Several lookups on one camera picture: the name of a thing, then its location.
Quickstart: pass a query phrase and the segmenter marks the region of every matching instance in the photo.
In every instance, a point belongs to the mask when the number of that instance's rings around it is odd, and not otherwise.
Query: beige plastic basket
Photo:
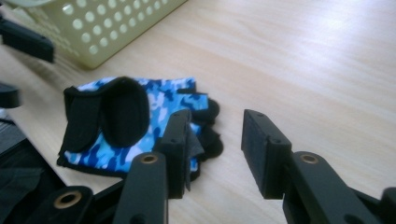
[[[3,0],[30,29],[97,67],[187,0]]]

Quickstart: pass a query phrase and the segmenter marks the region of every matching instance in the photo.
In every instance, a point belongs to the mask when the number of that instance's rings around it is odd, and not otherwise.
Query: wooden table
[[[57,53],[44,63],[0,48],[0,79],[21,89],[12,118],[67,185],[98,192],[117,178],[56,165],[63,90],[100,77],[196,77],[217,100],[223,154],[203,164],[170,223],[285,223],[240,149],[244,109],[266,114],[293,151],[325,158],[355,189],[396,186],[396,2],[190,0],[94,70]]]

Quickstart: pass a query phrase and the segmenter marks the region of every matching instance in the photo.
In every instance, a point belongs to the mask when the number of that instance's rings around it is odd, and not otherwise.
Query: light wood surface
[[[8,110],[68,185],[95,192],[117,178],[56,166],[63,89],[99,77],[196,77],[217,100],[223,154],[203,164],[170,223],[285,223],[260,195],[240,149],[243,111],[266,114],[293,143],[326,159],[355,189],[396,186],[396,2],[190,0],[94,70],[0,48],[0,80],[21,89]]]

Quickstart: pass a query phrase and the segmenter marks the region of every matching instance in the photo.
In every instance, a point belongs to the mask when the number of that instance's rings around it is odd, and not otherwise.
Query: table surface
[[[396,1],[190,0],[100,67],[0,48],[0,79],[21,89],[8,113],[67,185],[118,178],[58,167],[63,90],[100,77],[195,77],[219,102],[224,152],[202,166],[170,223],[285,223],[260,195],[240,149],[243,112],[266,114],[293,151],[325,158],[352,188],[396,186]]]

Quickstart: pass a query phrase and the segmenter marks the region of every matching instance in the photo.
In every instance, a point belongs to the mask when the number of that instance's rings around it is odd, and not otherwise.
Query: plastic basket
[[[30,29],[94,68],[187,0],[4,0]]]

